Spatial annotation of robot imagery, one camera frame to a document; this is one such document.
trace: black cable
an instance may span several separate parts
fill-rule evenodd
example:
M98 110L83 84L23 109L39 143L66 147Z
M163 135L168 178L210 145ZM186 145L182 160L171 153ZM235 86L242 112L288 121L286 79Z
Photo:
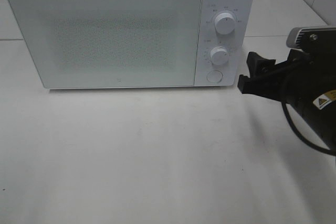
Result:
M330 156L335 156L336 157L336 152L335 151L332 151L330 149L326 149L326 148L323 148L323 147L320 147L318 145L315 145L314 143L312 143L311 141L309 141L307 138L305 138L300 132L299 130L296 128L290 114L289 114L289 111L288 111L288 108L287 108L287 102L286 102L286 91L287 91L287 85L288 85L288 82L291 78L291 75L288 75L282 86L281 86L281 89L280 89L280 97L281 97L281 106L282 106L282 110L284 111L284 114L285 114L285 117L287 119L287 122L289 124L289 126L291 127L291 129L293 130L293 132L295 133L295 135L301 140L303 141L306 145L308 145L310 148L318 151L318 152L322 152L324 154L327 154L327 155L330 155Z

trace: power knob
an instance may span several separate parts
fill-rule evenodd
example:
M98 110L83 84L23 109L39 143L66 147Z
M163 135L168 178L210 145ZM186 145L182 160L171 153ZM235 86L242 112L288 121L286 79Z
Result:
M236 18L229 12L220 13L215 17L215 28L219 34L231 33L236 27Z
M224 47L215 47L210 51L212 64L220 66L229 60L229 52Z

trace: microwave control panel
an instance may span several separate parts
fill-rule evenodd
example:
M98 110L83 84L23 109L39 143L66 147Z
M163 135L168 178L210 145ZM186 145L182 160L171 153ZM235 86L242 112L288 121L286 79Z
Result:
M240 60L252 0L202 0L195 86L230 86Z

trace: round button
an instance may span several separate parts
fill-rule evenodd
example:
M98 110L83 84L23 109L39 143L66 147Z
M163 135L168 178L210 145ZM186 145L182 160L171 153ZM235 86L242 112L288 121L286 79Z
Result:
M215 47L210 51L210 60L214 65L223 65L229 60L229 53L224 47Z
M219 34L229 34L235 29L235 26L236 18L231 13L220 13L215 18L215 28Z
M223 78L223 74L217 70L208 73L206 79L212 83L219 83Z

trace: timer knob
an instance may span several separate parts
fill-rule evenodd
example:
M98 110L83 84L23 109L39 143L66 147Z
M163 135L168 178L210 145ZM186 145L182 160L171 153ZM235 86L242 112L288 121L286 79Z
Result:
M229 60L229 52L224 47L215 47L210 51L212 64L220 66Z
M219 34L231 33L236 26L236 18L229 12L220 13L215 17L215 28Z

